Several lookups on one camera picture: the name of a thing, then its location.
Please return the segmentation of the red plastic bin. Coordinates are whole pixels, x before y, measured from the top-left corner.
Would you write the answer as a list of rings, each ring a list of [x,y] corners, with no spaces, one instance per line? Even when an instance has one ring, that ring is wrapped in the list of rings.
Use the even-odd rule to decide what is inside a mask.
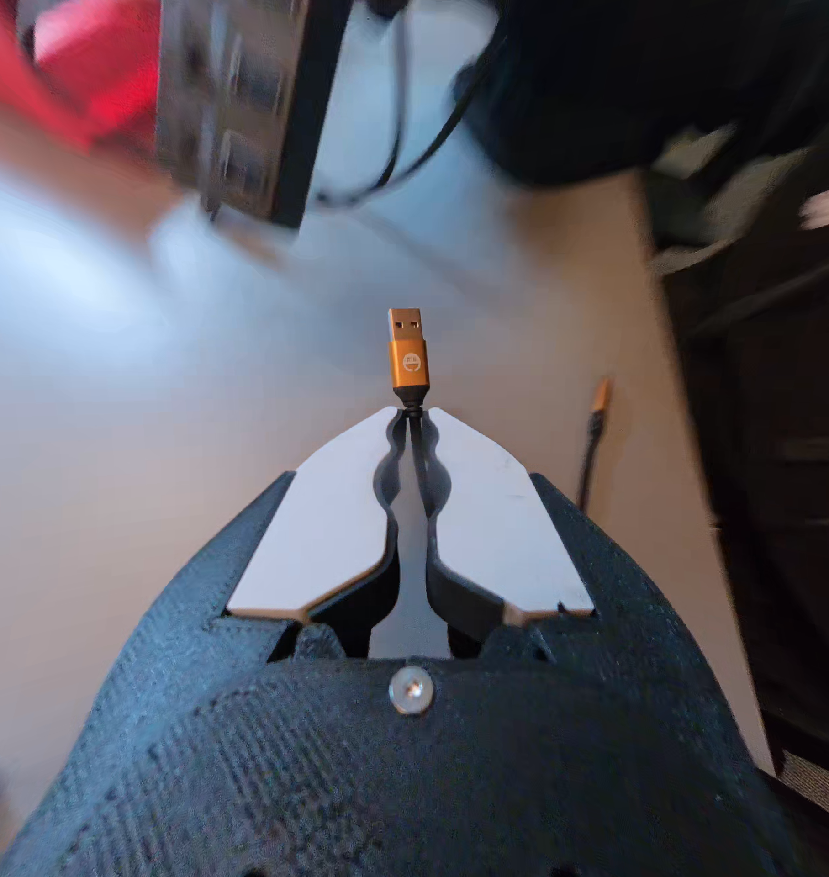
[[[66,146],[156,151],[161,3],[0,2],[0,107]]]

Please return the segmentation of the black usb hub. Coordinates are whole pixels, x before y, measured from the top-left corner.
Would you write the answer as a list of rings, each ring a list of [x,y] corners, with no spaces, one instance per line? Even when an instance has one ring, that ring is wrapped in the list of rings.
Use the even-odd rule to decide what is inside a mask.
[[[157,161],[200,194],[299,229],[350,1],[162,1]]]

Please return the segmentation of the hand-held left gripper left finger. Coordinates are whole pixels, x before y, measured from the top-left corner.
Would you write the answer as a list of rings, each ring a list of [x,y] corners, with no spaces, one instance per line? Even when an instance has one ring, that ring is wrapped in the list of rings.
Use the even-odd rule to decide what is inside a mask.
[[[376,489],[394,449],[397,408],[323,444],[295,471],[226,609],[239,618],[308,620],[391,555],[390,513]]]

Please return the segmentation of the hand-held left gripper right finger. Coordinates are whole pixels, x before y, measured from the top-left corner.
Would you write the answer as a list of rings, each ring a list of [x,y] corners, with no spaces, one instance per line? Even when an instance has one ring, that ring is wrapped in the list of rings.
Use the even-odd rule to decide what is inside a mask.
[[[428,597],[447,623],[588,617],[594,603],[523,464],[440,408],[424,416],[431,475]]]

